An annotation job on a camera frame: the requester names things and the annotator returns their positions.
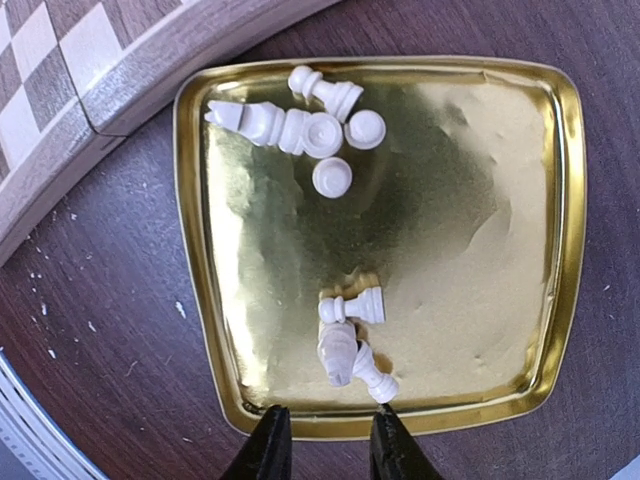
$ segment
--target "dark wood surface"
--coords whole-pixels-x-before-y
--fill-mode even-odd
[[[588,239],[559,382],[520,419],[421,437],[447,478],[607,479],[640,454],[638,32],[631,0],[347,0],[241,59],[492,55],[556,65],[578,85]],[[171,121],[165,109],[106,159],[0,271],[4,353],[115,479],[217,478],[243,441],[221,416],[209,372],[178,224]],[[366,478],[367,452],[362,442],[296,443],[295,478]]]

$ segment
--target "wooden chessboard frame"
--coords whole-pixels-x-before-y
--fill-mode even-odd
[[[338,1],[2,1],[0,266],[191,73]]]

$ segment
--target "metal tray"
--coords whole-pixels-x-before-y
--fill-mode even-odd
[[[203,122],[211,99],[321,109],[287,88],[296,64],[365,92],[388,134],[340,152],[338,200],[315,161]],[[559,71],[469,57],[298,59],[190,78],[175,105],[178,201],[211,368],[229,423],[272,404],[294,437],[368,435],[357,379],[329,386],[316,357],[320,295],[380,284],[387,322],[358,334],[400,384],[415,433],[527,413],[551,393],[578,291],[585,149],[578,94]]]

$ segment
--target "white pawn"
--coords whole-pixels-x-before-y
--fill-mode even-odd
[[[398,394],[398,382],[388,373],[378,370],[373,360],[373,351],[367,342],[360,341],[358,346],[353,375],[364,380],[369,387],[369,395],[376,402],[390,402]]]
[[[367,288],[353,300],[325,298],[318,304],[318,314],[323,322],[329,324],[344,323],[347,317],[359,318],[367,323],[384,323],[382,288]]]
[[[311,181],[316,191],[327,198],[339,198],[349,190],[353,173],[347,162],[338,157],[320,160],[313,169]]]
[[[353,323],[320,324],[318,358],[331,385],[344,387],[351,383],[357,354],[358,342]]]
[[[379,113],[360,110],[353,114],[344,126],[347,143],[359,150],[371,150],[382,143],[387,134],[387,126]]]
[[[237,132],[259,147],[277,145],[293,155],[307,152],[313,158],[334,155],[344,136],[340,123],[326,113],[292,108],[285,112],[271,102],[209,102],[206,121]]]
[[[305,99],[316,97],[323,104],[325,110],[344,123],[353,106],[362,95],[364,89],[352,82],[331,83],[322,80],[322,73],[316,72],[306,65],[293,69],[289,75],[289,88],[294,93],[300,93]]]

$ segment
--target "chess piece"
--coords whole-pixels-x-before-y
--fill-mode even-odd
[[[320,160],[313,169],[313,186],[327,198],[338,198],[347,193],[352,179],[351,167],[338,157]]]
[[[313,158],[334,155],[344,139],[340,123],[323,112],[292,108],[286,112],[271,102],[234,103],[214,100],[205,120],[237,132],[259,147],[277,145],[293,155],[306,152]]]
[[[359,318],[367,323],[384,323],[382,288],[364,290],[357,298],[345,301],[343,297],[325,298],[318,304],[318,314],[323,322],[344,323],[347,318]]]
[[[371,150],[382,143],[387,134],[384,119],[373,110],[360,110],[344,126],[347,143],[359,150]]]
[[[388,373],[378,370],[373,360],[373,351],[367,342],[358,342],[353,375],[367,384],[369,395],[378,403],[388,403],[398,394],[398,382]]]
[[[331,385],[344,387],[351,383],[357,354],[358,342],[353,323],[320,324],[318,358]]]
[[[301,135],[304,151],[317,159],[338,153],[344,139],[340,122],[324,112],[309,115],[304,121]]]
[[[322,73],[316,72],[306,65],[293,69],[289,75],[289,88],[294,93],[300,93],[305,99],[316,97],[323,104],[325,110],[344,123],[353,106],[362,95],[364,89],[352,82],[331,83],[322,80]]]

